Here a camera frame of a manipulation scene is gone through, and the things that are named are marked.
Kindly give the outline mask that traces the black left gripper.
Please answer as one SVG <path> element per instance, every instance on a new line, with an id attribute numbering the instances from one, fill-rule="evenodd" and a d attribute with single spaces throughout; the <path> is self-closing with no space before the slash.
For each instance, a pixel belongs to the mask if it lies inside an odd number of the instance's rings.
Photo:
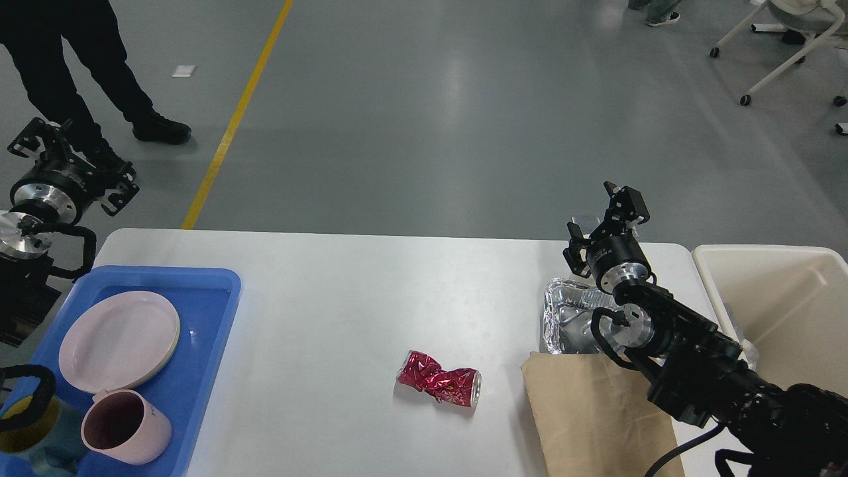
<path id="1" fill-rule="evenodd" d="M 140 192 L 133 163 L 125 162 L 99 176 L 87 166 L 74 165 L 66 138 L 71 121 L 63 124 L 33 118 L 9 143 L 10 154 L 29 159 L 33 167 L 10 191 L 10 211 L 33 215 L 43 223 L 76 225 L 99 199 L 110 217 L 118 215 Z"/>

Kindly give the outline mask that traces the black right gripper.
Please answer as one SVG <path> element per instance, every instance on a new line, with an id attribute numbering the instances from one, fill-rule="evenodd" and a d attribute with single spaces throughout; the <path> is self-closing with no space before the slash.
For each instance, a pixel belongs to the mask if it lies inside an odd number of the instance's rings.
<path id="1" fill-rule="evenodd" d="M 569 221 L 566 228 L 570 238 L 563 256 L 572 274 L 591 276 L 600 290 L 612 292 L 620 283 L 644 282 L 651 277 L 651 266 L 634 238 L 635 227 L 647 223 L 651 215 L 644 197 L 635 188 L 619 187 L 610 181 L 604 181 L 603 187 L 609 205 L 593 232 L 593 239 L 598 242 L 592 245 L 578 223 Z"/>

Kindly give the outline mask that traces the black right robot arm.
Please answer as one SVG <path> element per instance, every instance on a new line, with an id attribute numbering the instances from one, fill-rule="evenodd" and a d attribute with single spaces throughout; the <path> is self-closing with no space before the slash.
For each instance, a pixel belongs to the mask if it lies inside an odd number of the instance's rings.
<path id="1" fill-rule="evenodd" d="M 741 359 L 741 345 L 717 323 L 677 301 L 655 283 L 655 274 L 634 235 L 649 220 L 638 190 L 604 182 L 609 205 L 600 224 L 585 235 L 569 223 L 563 256 L 573 274 L 593 278 L 617 308 L 596 306 L 590 332 L 616 365 L 649 381 L 649 402 L 673 419 L 717 426 L 659 458 L 654 476 L 670 460 L 729 431 L 745 452 L 720 449 L 718 474 L 730 462 L 751 476 L 845 476 L 846 399 L 812 384 L 782 389 L 763 380 Z"/>

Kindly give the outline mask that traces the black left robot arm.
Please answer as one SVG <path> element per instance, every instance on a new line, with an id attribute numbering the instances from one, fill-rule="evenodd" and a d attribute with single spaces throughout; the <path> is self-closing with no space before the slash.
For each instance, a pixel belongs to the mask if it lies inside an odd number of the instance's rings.
<path id="1" fill-rule="evenodd" d="M 2 214 L 2 342 L 18 347 L 43 323 L 60 298 L 48 285 L 54 276 L 76 280 L 93 269 L 97 236 L 81 226 L 84 213 L 100 203 L 117 215 L 139 193 L 130 162 L 95 166 L 76 155 L 66 138 L 72 121 L 33 118 L 8 145 L 11 154 L 34 165 L 10 189 L 11 207 Z M 73 270 L 49 256 L 54 235 L 83 241 L 83 260 Z"/>

